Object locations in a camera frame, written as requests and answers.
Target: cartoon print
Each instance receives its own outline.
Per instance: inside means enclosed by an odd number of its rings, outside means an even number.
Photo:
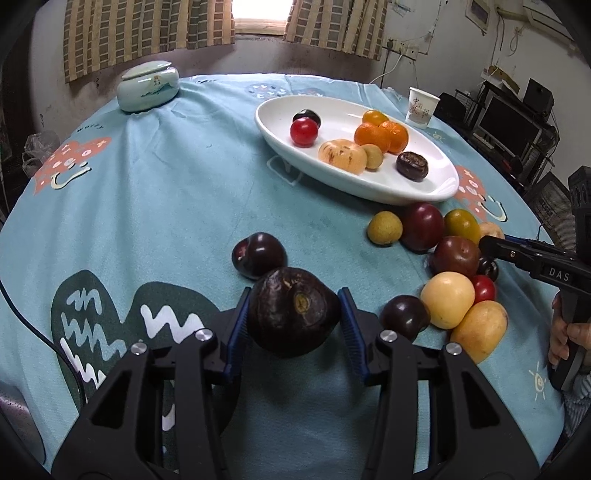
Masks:
[[[540,375],[540,362],[538,362],[538,366],[535,368],[535,373],[531,370],[528,372],[534,377],[534,388],[535,388],[535,399],[534,401],[538,401],[538,396],[541,394],[542,398],[546,399],[546,394],[544,393],[544,386],[548,381],[547,378],[543,378]]]
[[[460,178],[460,187],[454,198],[482,222],[487,221],[486,215],[499,222],[506,222],[507,214],[503,204],[486,193],[482,181],[465,167],[456,166],[456,170]]]
[[[88,165],[88,160],[94,155],[102,152],[111,143],[110,137],[96,138],[89,142],[80,145],[76,140],[71,140],[60,148],[45,161],[43,166],[35,173],[35,190],[33,195],[42,191],[48,185],[54,190],[60,190],[68,185],[72,180],[89,172],[91,168]],[[68,178],[65,174],[68,170],[72,170]]]
[[[66,279],[51,304],[51,335],[84,381],[90,398],[128,348],[141,340],[150,348],[182,342],[212,323],[219,309],[200,293],[161,282],[142,285],[135,292],[126,317],[119,317],[100,280],[83,270]],[[77,403],[78,390],[71,373],[60,363],[66,384]],[[178,468],[174,447],[174,389],[165,382],[163,445],[166,468]]]
[[[253,83],[246,87],[246,92],[260,100],[268,100],[270,98],[288,95],[287,90],[284,88],[269,85],[267,83]]]

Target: finger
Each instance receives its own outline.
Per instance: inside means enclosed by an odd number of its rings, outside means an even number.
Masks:
[[[550,351],[556,356],[560,357],[562,360],[569,359],[569,347],[567,345],[563,345],[558,341],[558,339],[554,337],[550,338]]]
[[[552,328],[550,330],[551,335],[556,337],[562,345],[566,345],[569,337],[567,336],[567,324],[562,317],[555,315],[552,320]]]
[[[558,362],[560,361],[560,358],[552,353],[552,350],[550,352],[548,352],[548,361],[552,364],[552,365],[558,365]]]
[[[591,349],[591,325],[588,323],[571,323],[566,329],[569,338],[577,345]]]
[[[556,294],[554,300],[552,300],[552,309],[553,310],[560,310],[562,307],[562,299],[560,297],[560,292]]]

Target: sleeve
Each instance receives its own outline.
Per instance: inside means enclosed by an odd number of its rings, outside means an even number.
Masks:
[[[571,437],[591,406],[591,374],[578,375],[572,392],[564,393],[564,431]]]

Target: red cherry tomato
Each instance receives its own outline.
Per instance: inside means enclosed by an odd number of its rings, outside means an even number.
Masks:
[[[311,118],[298,118],[291,124],[290,135],[298,147],[311,147],[318,138],[318,125]]]
[[[474,285],[474,291],[476,292],[474,304],[485,300],[496,300],[495,283],[486,275],[472,277],[472,285]]]

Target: yellow fruit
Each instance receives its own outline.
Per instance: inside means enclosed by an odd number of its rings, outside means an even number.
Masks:
[[[374,124],[376,127],[379,127],[388,120],[389,118],[382,112],[378,112],[377,110],[368,110],[363,114],[363,119],[361,121],[362,123]]]
[[[503,305],[485,300],[468,310],[450,340],[459,343],[472,361],[479,364],[499,345],[506,331],[507,312]]]
[[[431,312],[431,323],[444,330],[460,324],[475,297],[472,282],[457,272],[435,275],[421,292],[421,300]]]
[[[501,227],[498,226],[494,222],[481,223],[479,225],[479,229],[480,229],[480,238],[482,238],[485,235],[495,236],[497,238],[502,238],[502,239],[505,238],[505,234],[503,233],[503,230],[501,230]]]
[[[362,148],[365,150],[368,156],[368,164],[365,168],[368,170],[377,170],[384,162],[384,154],[377,145],[367,144],[363,145]]]
[[[376,245],[391,245],[402,236],[402,222],[392,212],[379,212],[371,219],[368,238]]]
[[[480,242],[480,227],[478,222],[467,210],[457,208],[448,212],[443,218],[446,236],[462,236],[472,240],[476,245]]]

